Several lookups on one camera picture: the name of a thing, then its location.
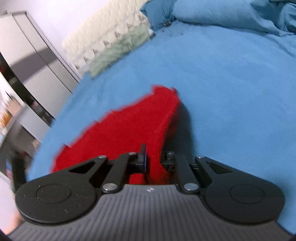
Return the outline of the dark blue pillow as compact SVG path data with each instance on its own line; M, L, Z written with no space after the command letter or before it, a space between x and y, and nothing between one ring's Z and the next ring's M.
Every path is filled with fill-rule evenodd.
M169 26L176 18L173 15L174 0L151 0L142 5L140 11L149 19L151 29L156 31Z

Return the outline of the blue rolled duvet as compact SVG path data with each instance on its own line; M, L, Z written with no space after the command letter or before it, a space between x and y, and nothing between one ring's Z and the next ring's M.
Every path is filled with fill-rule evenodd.
M199 25L295 34L295 1L177 1L173 15Z

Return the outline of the red knit sweater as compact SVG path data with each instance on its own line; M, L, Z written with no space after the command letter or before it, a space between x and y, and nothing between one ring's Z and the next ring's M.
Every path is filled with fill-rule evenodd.
M146 145L146 174L132 174L130 184L168 184L171 176L161 164L163 147L174 136L181 101L177 90L154 85L152 91L124 108L112 110L93 122L55 157L52 172L57 172L105 155L117 159L121 154L138 152Z

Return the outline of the blue bed sheet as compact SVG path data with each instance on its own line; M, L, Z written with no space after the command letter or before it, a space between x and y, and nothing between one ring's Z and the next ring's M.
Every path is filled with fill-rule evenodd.
M295 35L174 21L96 78L81 80L42 140L29 180L89 124L153 85L177 89L180 127L169 149L264 178L285 194L279 223L295 232Z

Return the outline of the cream quilted headboard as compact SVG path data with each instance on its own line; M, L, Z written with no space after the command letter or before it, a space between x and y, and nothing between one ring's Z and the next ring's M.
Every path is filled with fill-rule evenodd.
M128 32L145 25L148 18L140 11L146 1L109 1L89 17L72 35L63 40L63 49L72 66L83 75L91 63Z

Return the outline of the green pillow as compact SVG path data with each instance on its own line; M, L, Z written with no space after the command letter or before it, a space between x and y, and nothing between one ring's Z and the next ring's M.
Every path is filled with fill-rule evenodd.
M111 44L90 64L89 74L96 78L114 63L141 47L154 36L154 31L146 25L141 25L124 35L120 40Z

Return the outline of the white grey wardrobe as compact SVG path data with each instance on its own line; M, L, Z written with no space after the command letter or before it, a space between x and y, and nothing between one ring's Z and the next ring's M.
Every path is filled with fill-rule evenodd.
M1 56L33 99L56 118L80 79L26 11L1 15Z

